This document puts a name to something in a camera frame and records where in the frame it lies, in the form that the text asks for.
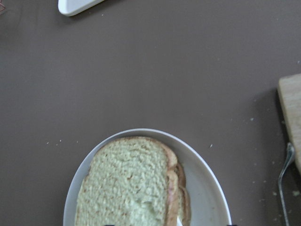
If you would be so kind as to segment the fried egg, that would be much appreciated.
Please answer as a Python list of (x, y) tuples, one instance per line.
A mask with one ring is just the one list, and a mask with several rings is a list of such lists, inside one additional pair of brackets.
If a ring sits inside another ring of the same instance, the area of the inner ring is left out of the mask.
[(179, 218), (177, 218), (177, 226), (182, 226), (182, 223)]

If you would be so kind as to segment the cream rabbit tray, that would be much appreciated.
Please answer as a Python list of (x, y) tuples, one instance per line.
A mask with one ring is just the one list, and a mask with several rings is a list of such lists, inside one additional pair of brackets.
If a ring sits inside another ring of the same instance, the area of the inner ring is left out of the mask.
[(74, 16), (104, 0), (59, 0), (58, 10), (64, 16)]

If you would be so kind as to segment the white plate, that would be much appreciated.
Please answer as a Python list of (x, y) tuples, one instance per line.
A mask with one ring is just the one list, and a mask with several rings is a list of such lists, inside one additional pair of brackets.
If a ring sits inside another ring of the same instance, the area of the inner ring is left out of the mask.
[(190, 197), (192, 226), (230, 226), (232, 225), (229, 207), (223, 190), (204, 159), (181, 139), (156, 129), (129, 129), (118, 132), (100, 142), (78, 167), (66, 197), (63, 225), (75, 223), (76, 200), (84, 177), (95, 153), (105, 144), (121, 137), (143, 136), (154, 138), (176, 154), (184, 168), (186, 188)]

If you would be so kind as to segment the bread slice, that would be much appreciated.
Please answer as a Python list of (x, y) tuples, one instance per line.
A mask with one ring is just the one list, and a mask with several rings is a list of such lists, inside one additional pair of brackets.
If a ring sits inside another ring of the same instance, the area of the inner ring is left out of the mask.
[(179, 209), (178, 217), (183, 226), (189, 226), (191, 220), (191, 210), (190, 210), (190, 198), (186, 189), (186, 176), (183, 167), (180, 163), (177, 163), (175, 168), (175, 173), (178, 176), (178, 200)]
[(100, 148), (83, 179), (77, 226), (175, 226), (177, 157), (148, 137), (118, 138)]

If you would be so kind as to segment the wooden cutting board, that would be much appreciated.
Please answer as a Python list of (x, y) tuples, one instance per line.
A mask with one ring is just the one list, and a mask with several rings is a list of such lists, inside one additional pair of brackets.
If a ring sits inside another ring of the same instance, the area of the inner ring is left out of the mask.
[(301, 75), (281, 78), (277, 90), (287, 133), (295, 149), (295, 165), (301, 170)]

